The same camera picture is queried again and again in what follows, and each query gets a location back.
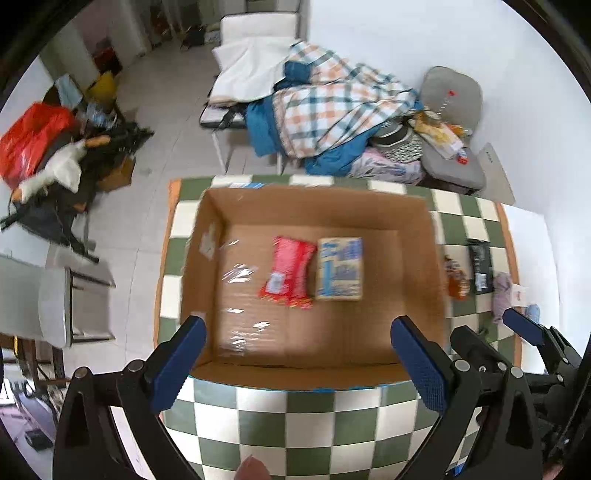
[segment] table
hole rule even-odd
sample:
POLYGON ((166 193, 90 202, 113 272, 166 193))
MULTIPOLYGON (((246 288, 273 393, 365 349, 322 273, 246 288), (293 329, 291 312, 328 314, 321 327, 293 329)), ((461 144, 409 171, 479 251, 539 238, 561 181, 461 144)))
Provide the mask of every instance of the table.
MULTIPOLYGON (((232 183, 282 183, 372 189, 425 198, 441 257, 449 254, 471 277, 466 238, 491 242, 495 271, 518 281, 517 259, 505 210, 488 200, 383 181, 322 176, 238 175, 171 182, 166 240, 157 288, 155 345, 178 328, 181 269, 199 198, 208 187, 232 183)), ((487 341, 521 363, 521 340, 492 323, 492 294, 465 301, 446 299, 449 331, 459 325, 488 327, 487 341)), ((454 352, 448 354, 454 358, 454 352)), ((253 454, 271 475, 350 473, 355 478, 394 478, 412 457, 437 419, 425 408, 412 382, 341 392, 283 392, 236 388, 188 378, 163 414, 173 440, 205 480, 232 478, 241 460, 253 454)), ((471 422, 452 464, 462 462, 476 438, 471 422)))

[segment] white chair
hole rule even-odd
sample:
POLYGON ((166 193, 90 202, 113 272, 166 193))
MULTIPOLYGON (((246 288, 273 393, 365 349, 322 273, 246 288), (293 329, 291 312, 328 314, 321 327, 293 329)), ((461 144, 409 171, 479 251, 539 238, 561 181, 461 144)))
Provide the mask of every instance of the white chair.
MULTIPOLYGON (((289 37, 293 36, 295 41, 298 28, 298 13, 293 12, 265 12, 253 14, 227 15, 220 22, 220 38, 224 42, 236 41, 246 37, 289 37)), ((217 160, 222 168, 222 174, 226 174, 230 159, 224 160, 222 150, 217 138, 217 131, 220 128, 224 115, 228 108, 206 105, 199 118, 202 128, 212 130, 213 145, 216 150, 217 160)), ((237 113, 227 129, 246 129, 245 118, 237 113)), ((283 159, 277 154, 277 174, 283 173, 283 159)))
POLYGON ((0 256, 0 332, 61 349, 113 340, 109 287, 114 285, 69 267, 42 268, 0 256))

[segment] metal screw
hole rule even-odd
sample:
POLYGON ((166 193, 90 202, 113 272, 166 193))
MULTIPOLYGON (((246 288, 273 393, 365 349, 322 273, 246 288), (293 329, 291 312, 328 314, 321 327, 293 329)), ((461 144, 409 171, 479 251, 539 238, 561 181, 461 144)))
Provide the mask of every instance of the metal screw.
POLYGON ((521 378, 523 377, 523 370, 519 367, 511 367, 511 375, 515 378, 521 378))
POLYGON ((132 360, 131 362, 129 362, 129 365, 127 366, 127 370, 129 370, 130 372, 139 372, 140 370, 142 370, 143 367, 144 367, 143 360, 132 360))
POLYGON ((88 369, 86 367, 80 367, 76 369, 76 371, 74 372, 74 376, 76 378, 84 378, 87 373, 88 369))
POLYGON ((456 360, 454 365, 460 372, 467 372, 468 370, 470 370, 470 364, 465 360, 456 360))

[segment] chair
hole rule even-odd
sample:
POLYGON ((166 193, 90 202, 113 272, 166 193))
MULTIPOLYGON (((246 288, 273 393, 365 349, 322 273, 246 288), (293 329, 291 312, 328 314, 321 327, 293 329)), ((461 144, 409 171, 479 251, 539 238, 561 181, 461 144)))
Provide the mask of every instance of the chair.
MULTIPOLYGON (((447 67, 433 67, 423 79, 419 98, 422 103, 437 112, 450 90, 454 91, 455 95, 441 111, 442 120, 474 131, 482 113, 482 91, 473 78, 447 67)), ((472 194, 486 186, 482 166, 469 147, 464 148, 468 163, 463 165, 454 158, 443 158, 425 139, 421 140, 423 143, 421 162, 430 177, 423 180, 421 184, 442 188, 443 183, 446 189, 465 194, 472 194)))
POLYGON ((0 256, 0 332, 56 348, 115 337, 108 329, 113 284, 65 268, 0 256))
MULTIPOLYGON (((224 42, 237 41, 246 37, 287 37, 293 35, 295 41, 297 27, 298 13, 266 12, 226 15, 220 22, 220 38, 223 44, 224 42)), ((222 157, 217 131, 222 128, 234 130, 246 129, 246 119, 240 113, 236 113, 229 124, 222 127, 222 119, 228 111, 229 108, 206 105, 199 118, 199 124, 202 128, 212 130, 213 145, 216 149, 217 160, 222 168, 222 174, 228 171, 230 159, 224 160, 222 157)), ((282 173, 283 159, 281 154, 277 154, 277 174, 281 175, 282 173)))

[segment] blue gripper pad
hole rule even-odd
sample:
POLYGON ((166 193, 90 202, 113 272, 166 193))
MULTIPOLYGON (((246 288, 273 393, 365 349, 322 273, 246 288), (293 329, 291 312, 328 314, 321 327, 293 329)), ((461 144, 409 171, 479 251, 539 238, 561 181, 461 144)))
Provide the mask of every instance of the blue gripper pad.
POLYGON ((425 406, 442 415, 447 408, 447 384, 420 341, 401 318, 392 322, 390 341, 425 406))
POLYGON ((503 323, 530 345, 544 345, 544 330, 515 309, 507 309, 503 313, 503 323))
POLYGON ((154 414, 173 406, 178 392, 205 345, 206 338, 205 322, 199 317, 190 316, 168 342, 158 346, 160 348, 166 343, 173 346, 176 344, 172 352, 168 352, 167 361, 154 377, 150 402, 154 414))

